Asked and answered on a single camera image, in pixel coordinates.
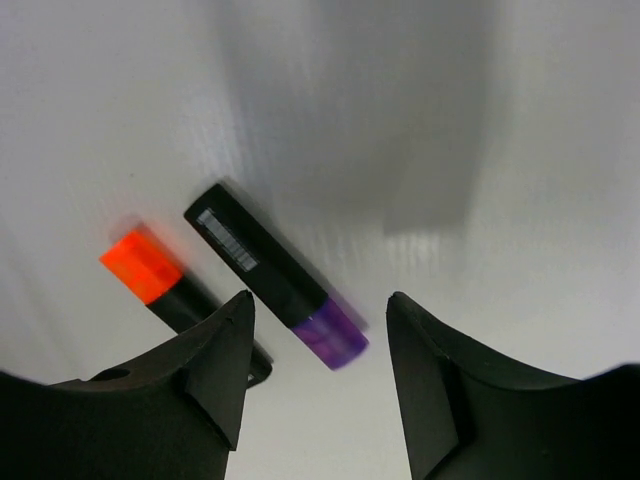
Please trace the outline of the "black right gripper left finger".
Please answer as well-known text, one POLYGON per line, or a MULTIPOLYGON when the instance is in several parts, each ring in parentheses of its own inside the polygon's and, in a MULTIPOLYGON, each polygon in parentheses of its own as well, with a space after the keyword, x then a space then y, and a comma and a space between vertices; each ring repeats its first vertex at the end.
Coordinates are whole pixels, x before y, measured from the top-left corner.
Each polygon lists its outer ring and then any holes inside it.
POLYGON ((242 291, 90 380, 1 375, 4 479, 222 479, 238 444, 255 305, 242 291))

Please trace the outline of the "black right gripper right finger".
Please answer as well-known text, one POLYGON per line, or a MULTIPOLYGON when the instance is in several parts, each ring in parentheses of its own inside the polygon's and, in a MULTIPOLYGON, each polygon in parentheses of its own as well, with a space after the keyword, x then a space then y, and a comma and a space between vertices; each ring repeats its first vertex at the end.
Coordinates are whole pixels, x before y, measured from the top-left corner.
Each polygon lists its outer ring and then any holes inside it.
POLYGON ((404 293, 387 304, 415 479, 635 479, 639 368, 578 380, 512 359, 404 293))

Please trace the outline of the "orange black highlighter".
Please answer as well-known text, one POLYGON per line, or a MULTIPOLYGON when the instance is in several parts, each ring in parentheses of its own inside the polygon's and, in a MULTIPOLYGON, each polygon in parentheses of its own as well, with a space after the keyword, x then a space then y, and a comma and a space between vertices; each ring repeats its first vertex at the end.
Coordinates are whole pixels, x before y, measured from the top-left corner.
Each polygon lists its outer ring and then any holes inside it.
POLYGON ((142 223, 116 240, 99 261, 176 334, 222 307, 216 296, 142 223))

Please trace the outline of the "purple black highlighter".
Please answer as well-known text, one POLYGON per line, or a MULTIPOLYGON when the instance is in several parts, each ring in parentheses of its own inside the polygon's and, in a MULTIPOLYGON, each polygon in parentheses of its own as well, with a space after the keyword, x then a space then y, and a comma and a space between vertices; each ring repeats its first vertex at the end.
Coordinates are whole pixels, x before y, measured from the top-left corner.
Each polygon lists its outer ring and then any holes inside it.
POLYGON ((366 350, 362 330, 223 184, 200 195, 184 218, 329 369, 348 365, 366 350))

